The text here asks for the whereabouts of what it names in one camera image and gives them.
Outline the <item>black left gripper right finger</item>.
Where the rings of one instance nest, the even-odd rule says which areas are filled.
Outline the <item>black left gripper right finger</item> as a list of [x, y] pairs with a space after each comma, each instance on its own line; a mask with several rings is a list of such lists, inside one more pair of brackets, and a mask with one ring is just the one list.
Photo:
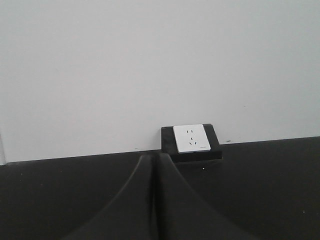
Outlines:
[[210, 207], [187, 183], [167, 153], [157, 156], [154, 176], [159, 239], [256, 239]]

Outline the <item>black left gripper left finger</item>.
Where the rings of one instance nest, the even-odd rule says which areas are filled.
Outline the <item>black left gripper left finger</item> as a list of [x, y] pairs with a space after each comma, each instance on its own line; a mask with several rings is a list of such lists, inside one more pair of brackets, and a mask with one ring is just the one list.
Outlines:
[[143, 154], [125, 183], [108, 199], [82, 201], [76, 208], [84, 215], [64, 240], [155, 240], [155, 156]]

